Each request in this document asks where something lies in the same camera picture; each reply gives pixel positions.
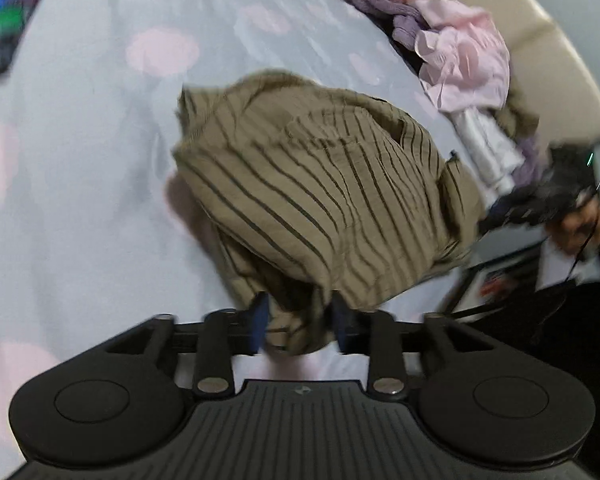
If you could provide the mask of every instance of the black gripper base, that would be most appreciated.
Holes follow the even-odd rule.
[[[31,462],[12,480],[590,480],[573,462],[490,470],[440,449],[410,410],[367,397],[355,381],[248,381],[201,403],[183,430],[144,458],[68,471]]]

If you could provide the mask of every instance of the pile of clothes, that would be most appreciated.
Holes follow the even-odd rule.
[[[379,25],[419,72],[487,187],[507,194],[539,178],[539,116],[510,73],[509,50],[490,13],[457,0],[344,1]]]
[[[333,290],[377,308],[477,237],[473,177],[386,101],[268,71],[179,104],[178,172],[214,226],[202,241],[243,306],[271,294],[267,341],[282,351],[328,342]]]

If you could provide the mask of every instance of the white fabric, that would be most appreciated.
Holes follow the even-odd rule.
[[[472,107],[451,114],[451,120],[485,185],[499,195],[510,192],[514,187],[511,173],[525,158],[495,119]]]

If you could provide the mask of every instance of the purple towel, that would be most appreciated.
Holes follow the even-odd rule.
[[[344,0],[356,7],[360,12],[381,18],[394,20],[392,38],[409,50],[414,49],[416,35],[421,30],[428,30],[420,11],[415,7],[391,0]]]
[[[526,184],[537,182],[544,171],[544,164],[538,155],[536,136],[523,137],[516,143],[525,157],[525,163],[513,171],[511,175],[513,182],[516,183],[516,186],[526,186]]]

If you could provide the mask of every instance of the black clothing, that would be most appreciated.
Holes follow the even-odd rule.
[[[471,325],[570,373],[589,389],[596,419],[578,460],[600,475],[600,282],[542,294]]]

